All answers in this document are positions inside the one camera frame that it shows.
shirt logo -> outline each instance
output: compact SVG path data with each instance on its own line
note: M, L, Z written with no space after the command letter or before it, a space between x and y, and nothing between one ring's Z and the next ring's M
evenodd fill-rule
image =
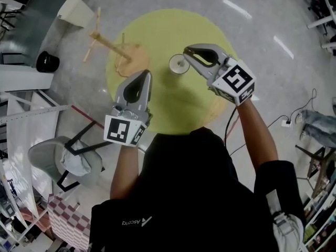
M146 225L147 224L147 222L149 221L149 220L151 220L151 218L152 217L149 217L147 220L146 219L142 219L142 224L141 224L141 227L143 227L144 225ZM121 224L121 226L127 226L127 225L131 225L131 224L139 224L140 223L140 220L136 220L136 221L134 221L134 220L131 220L131 221L128 221L128 222L125 222L125 221L123 221L122 222L122 224Z
M147 220L145 220L144 218L142 219L142 224L141 227L143 227L144 225L147 224L147 222L151 219L152 217L148 218Z

power strip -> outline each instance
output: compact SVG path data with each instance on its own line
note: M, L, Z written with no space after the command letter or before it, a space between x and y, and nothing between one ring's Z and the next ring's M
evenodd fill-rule
M292 121L290 121L289 123L287 123L287 122L288 122L288 120L282 120L281 126L282 127L287 127L287 128L292 127Z

table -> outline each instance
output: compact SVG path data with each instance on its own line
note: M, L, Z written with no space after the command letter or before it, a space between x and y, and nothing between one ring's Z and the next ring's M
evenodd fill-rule
M149 54L153 75L149 109L153 114L149 130L164 134L188 134L218 117L226 100L207 90L206 80L193 68L182 75L169 70L169 60L186 46L212 43L237 59L223 32L207 18L181 9L162 9L142 15L118 35L115 43L142 45ZM125 79L116 73L115 53L107 64L107 84L112 98Z

person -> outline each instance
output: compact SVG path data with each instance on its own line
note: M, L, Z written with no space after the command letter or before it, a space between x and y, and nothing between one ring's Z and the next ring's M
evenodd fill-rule
M92 208L91 251L298 251L305 215L294 166L278 159L250 99L237 107L256 171L243 186L220 137L200 128L158 134L138 170L138 149L122 146L110 200Z
M336 114L336 98L332 100L333 111ZM295 118L295 122L302 123L300 139L313 137L317 142L329 148L336 148L336 117L323 115L316 111L303 110Z

wooden stand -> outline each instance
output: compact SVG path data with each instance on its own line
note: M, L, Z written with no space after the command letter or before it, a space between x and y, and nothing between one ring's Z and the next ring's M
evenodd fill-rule
M115 70L121 77L130 75L148 68L149 57L145 49L137 44L123 44L121 48L100 35L98 31L93 31L90 37L102 43L117 54L115 59Z
M101 7L98 7L98 12L97 12L97 22L96 22L96 30L99 30L99 24L100 24L100 14L101 14ZM93 46L95 45L96 40L93 40L92 43L90 44L90 47L88 49L88 52L85 54L85 57L83 59L83 62L86 62L87 59L89 58L89 55L91 53L91 50Z

